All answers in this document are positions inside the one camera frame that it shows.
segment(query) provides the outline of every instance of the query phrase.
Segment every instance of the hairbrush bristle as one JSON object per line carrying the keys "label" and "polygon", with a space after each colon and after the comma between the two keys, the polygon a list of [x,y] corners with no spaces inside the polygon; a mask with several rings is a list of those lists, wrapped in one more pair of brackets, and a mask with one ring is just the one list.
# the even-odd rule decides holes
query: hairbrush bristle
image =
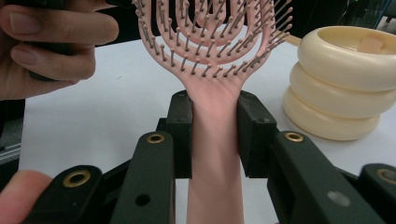
{"label": "hairbrush bristle", "polygon": [[[283,43],[289,35],[292,8],[284,8],[290,2],[291,0],[275,3],[272,0],[199,0],[194,2],[195,10],[191,18],[191,3],[176,0],[176,21],[173,21],[169,15],[169,2],[158,0],[155,6],[156,21],[164,43],[160,45],[151,31],[151,1],[134,1],[139,17],[139,31],[148,52],[177,77],[183,74],[201,77],[251,75],[265,63],[270,51]],[[278,15],[282,10],[285,11],[284,14]],[[233,41],[244,24],[247,25],[246,35]],[[233,63],[250,52],[259,38],[260,46],[253,58],[240,64]],[[226,63],[233,64],[223,68]]]}

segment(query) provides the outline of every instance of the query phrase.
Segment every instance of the table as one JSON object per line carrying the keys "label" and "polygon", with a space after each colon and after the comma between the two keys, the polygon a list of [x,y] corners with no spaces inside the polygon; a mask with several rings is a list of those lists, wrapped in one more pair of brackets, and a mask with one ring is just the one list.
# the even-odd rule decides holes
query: table
{"label": "table", "polygon": [[[302,132],[286,117],[282,96],[297,48],[285,43],[245,84],[278,122],[279,130]],[[26,101],[21,169],[56,176],[79,164],[106,172],[132,158],[137,139],[155,131],[180,82],[154,62],[140,41],[96,50],[95,75],[77,85]],[[377,129],[357,141],[335,142],[312,136],[337,167],[358,174],[363,164],[396,166],[396,107],[383,114]],[[177,181],[177,223],[185,223],[187,180]],[[247,224],[276,223],[266,180],[243,177]]]}

